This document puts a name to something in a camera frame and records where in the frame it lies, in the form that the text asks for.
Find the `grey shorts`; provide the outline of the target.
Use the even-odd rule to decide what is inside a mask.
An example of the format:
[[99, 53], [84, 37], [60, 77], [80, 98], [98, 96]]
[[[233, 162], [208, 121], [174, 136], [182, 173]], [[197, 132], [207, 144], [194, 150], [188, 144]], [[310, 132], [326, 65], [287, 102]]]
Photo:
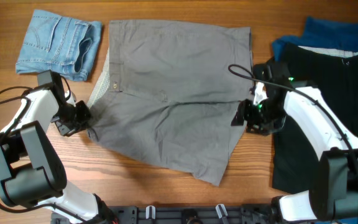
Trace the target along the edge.
[[132, 159], [219, 185], [244, 132], [231, 124], [252, 83], [250, 27], [109, 23], [107, 73], [89, 101], [89, 138]]

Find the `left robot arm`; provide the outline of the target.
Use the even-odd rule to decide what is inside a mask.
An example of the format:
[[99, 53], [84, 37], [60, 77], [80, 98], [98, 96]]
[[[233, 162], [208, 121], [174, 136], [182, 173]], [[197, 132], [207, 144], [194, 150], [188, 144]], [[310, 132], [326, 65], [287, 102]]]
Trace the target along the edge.
[[46, 135], [50, 123], [63, 128], [63, 136], [84, 130], [90, 114], [83, 101], [53, 85], [25, 87], [18, 100], [18, 112], [0, 132], [0, 210], [27, 213], [45, 208], [70, 223], [117, 223], [96, 194], [68, 181]]

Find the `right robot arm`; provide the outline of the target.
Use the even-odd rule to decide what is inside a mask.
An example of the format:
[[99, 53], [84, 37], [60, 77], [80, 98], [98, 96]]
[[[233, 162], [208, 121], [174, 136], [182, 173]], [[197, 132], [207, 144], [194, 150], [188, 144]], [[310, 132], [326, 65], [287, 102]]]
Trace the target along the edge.
[[275, 197], [264, 207], [269, 223], [302, 223], [358, 219], [358, 137], [327, 105], [317, 86], [294, 78], [285, 63], [260, 63], [247, 71], [253, 100], [239, 103], [232, 126], [248, 133], [281, 131], [288, 117], [298, 124], [319, 160], [307, 191]]

